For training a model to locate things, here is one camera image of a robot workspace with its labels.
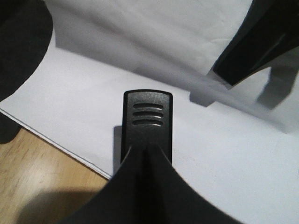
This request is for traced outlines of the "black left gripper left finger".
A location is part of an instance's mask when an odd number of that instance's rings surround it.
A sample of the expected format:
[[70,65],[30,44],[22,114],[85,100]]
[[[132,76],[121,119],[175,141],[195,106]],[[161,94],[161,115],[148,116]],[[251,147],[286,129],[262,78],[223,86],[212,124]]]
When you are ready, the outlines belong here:
[[0,2],[0,99],[11,96],[43,60],[53,20],[43,0]]

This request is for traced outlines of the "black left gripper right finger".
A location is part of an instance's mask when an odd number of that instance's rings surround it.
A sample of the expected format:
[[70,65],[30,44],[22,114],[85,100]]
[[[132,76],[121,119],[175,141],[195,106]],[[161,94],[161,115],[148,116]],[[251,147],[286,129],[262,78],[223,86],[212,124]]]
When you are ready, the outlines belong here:
[[235,224],[195,192],[157,145],[132,146],[121,167],[64,224]]

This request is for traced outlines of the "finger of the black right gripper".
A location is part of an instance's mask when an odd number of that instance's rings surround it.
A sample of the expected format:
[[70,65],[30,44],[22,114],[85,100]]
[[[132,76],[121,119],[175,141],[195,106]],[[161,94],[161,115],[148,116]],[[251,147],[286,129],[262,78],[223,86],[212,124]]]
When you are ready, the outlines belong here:
[[254,0],[213,71],[234,86],[299,45],[297,0]]

